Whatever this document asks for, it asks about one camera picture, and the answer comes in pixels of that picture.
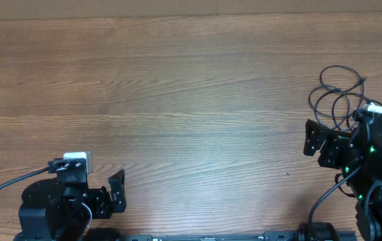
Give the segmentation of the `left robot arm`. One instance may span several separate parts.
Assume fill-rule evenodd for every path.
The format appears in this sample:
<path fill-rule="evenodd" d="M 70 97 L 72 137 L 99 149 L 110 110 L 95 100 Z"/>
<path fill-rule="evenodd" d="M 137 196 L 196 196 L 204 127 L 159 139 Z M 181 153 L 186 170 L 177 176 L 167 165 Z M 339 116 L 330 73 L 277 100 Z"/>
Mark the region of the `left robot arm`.
<path fill-rule="evenodd" d="M 125 170 L 108 178 L 111 187 L 88 187 L 89 162 L 85 158 L 55 159 L 48 163 L 52 179 L 29 185 L 22 193 L 19 208 L 21 232 L 15 240 L 117 240 L 114 231 L 92 229 L 85 234 L 94 219 L 109 219 L 124 212 Z"/>

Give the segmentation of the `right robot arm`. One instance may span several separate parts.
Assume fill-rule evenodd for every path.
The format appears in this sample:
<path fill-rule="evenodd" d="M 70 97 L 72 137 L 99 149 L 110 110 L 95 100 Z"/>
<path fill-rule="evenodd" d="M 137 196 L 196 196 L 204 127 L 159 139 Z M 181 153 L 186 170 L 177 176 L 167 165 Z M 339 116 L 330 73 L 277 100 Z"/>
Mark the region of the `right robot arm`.
<path fill-rule="evenodd" d="M 304 154 L 319 151 L 321 167 L 338 169 L 357 199 L 357 227 L 364 240 L 382 240 L 382 106 L 370 104 L 353 113 L 358 127 L 351 133 L 306 122 Z"/>

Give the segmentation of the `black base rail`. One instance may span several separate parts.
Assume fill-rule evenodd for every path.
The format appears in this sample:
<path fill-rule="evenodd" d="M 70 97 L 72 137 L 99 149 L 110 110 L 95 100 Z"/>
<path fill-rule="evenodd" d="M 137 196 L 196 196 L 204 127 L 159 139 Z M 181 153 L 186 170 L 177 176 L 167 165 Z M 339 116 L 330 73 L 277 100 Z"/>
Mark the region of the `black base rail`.
<path fill-rule="evenodd" d="M 300 225 L 297 230 L 269 230 L 262 234 L 207 234 L 207 235 L 181 235 L 181 236 L 152 236 L 150 234 L 121 234 L 114 228 L 91 228 L 80 238 L 82 241 L 294 241 L 316 240 L 307 238 L 305 228 Z"/>

